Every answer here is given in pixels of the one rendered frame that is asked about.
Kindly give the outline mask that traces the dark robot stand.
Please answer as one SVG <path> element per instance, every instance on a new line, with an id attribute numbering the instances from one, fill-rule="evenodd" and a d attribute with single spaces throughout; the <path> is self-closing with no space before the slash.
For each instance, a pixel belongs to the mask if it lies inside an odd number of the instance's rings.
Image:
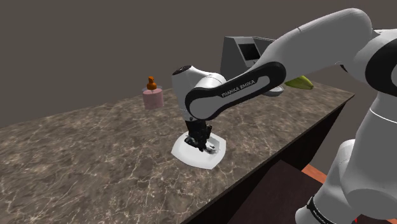
<path id="1" fill-rule="evenodd" d="M 296 224 L 297 209 L 305 206 L 321 186 L 322 183 L 280 160 L 227 224 Z"/>

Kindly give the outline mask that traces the yellow-green banana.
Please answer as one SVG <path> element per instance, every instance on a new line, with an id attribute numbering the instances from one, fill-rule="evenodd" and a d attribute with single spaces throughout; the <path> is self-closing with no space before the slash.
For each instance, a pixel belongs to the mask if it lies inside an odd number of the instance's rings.
<path id="1" fill-rule="evenodd" d="M 312 82 L 305 76 L 297 77 L 293 80 L 285 82 L 284 84 L 292 88 L 299 88 L 304 90 L 312 90 L 314 88 Z"/>

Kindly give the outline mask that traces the pink bottle with orange cap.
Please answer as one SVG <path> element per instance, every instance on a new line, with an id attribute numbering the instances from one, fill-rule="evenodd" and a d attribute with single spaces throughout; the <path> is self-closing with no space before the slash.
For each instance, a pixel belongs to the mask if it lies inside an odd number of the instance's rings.
<path id="1" fill-rule="evenodd" d="M 155 83 L 154 77 L 148 77 L 148 83 L 142 91 L 145 109 L 157 109 L 164 106 L 162 87 Z"/>

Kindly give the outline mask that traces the grey box appliance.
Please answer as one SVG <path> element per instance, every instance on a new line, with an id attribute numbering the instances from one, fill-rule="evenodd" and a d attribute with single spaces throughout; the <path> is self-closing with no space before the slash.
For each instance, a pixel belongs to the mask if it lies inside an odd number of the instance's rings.
<path id="1" fill-rule="evenodd" d="M 225 36 L 220 74 L 230 80 L 252 67 L 274 39 L 256 36 Z"/>

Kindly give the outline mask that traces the white bowl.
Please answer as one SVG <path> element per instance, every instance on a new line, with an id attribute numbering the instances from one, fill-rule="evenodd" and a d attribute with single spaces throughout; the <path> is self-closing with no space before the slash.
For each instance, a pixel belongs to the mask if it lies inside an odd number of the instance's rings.
<path id="1" fill-rule="evenodd" d="M 284 88 L 282 86 L 277 86 L 267 92 L 264 92 L 263 95 L 268 97 L 277 97 L 284 92 Z"/>

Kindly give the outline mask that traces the white square plate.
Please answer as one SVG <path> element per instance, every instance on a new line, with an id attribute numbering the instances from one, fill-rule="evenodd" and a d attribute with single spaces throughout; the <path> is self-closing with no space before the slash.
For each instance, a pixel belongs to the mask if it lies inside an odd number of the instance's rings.
<path id="1" fill-rule="evenodd" d="M 173 156 L 186 165 L 211 170 L 216 167 L 225 156 L 226 141 L 222 137 L 211 133 L 205 144 L 206 149 L 204 151 L 200 151 L 198 148 L 187 144 L 185 142 L 187 137 L 188 132 L 179 136 L 171 151 Z"/>

